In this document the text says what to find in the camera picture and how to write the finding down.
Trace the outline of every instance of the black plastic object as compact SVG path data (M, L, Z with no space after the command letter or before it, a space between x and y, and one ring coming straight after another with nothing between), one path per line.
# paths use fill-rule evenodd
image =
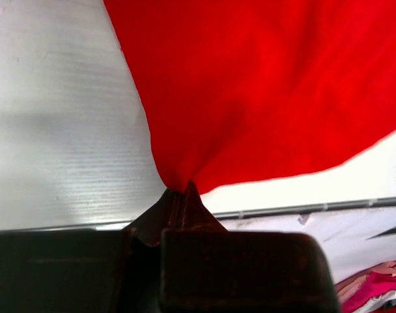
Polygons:
M0 233L0 313L340 312L299 234L227 232L196 188L122 231Z

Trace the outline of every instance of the pink cloth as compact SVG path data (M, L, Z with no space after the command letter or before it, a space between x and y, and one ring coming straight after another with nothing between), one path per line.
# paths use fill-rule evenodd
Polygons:
M363 275L358 277L355 281L345 286L342 290L337 293L340 303L344 303L349 300L363 285L369 275Z
M391 290L396 290L396 276L372 272L359 291L343 304L343 312L351 313L363 306L370 298Z
M349 284L353 283L357 278L360 276L370 274L371 272L377 272L380 274L389 274L392 276L396 276L396 261L388 261L384 262L378 265L375 265L374 267L371 267L370 269L366 269L364 271L358 272L357 274L348 277L342 282L339 282L338 284L335 285L335 291L339 292Z

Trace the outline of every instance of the gray strip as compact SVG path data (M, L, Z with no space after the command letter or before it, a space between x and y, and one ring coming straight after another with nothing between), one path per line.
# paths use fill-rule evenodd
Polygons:
M278 215L300 215L317 212L330 212L330 211L345 211L353 209L376 209L379 207L396 207L396 197L392 198L379 198L379 199L366 199L355 201L341 201L330 203L318 203L309 205L295 205L290 207L273 207L269 209L257 209L248 211L235 211L226 213L216 213L214 216L218 220L238 220L246 218L278 216ZM123 220L115 223L95 223L95 224L80 224L72 226L56 226L54 228L24 228L20 230L8 231L42 231L42 230L75 230L81 228L97 228L100 226L124 225L129 224L132 220Z

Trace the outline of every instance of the red flag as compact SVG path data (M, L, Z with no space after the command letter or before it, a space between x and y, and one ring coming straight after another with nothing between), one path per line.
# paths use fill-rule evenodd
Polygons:
M396 0L104 2L169 188L325 170L396 129Z

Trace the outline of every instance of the red cloth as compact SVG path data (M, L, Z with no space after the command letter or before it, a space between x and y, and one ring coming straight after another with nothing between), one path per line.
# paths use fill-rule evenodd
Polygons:
M170 188L325 170L396 129L396 0L104 3Z
M372 272L349 300L343 304L343 312L351 313L362 307L369 299L396 290L396 276Z

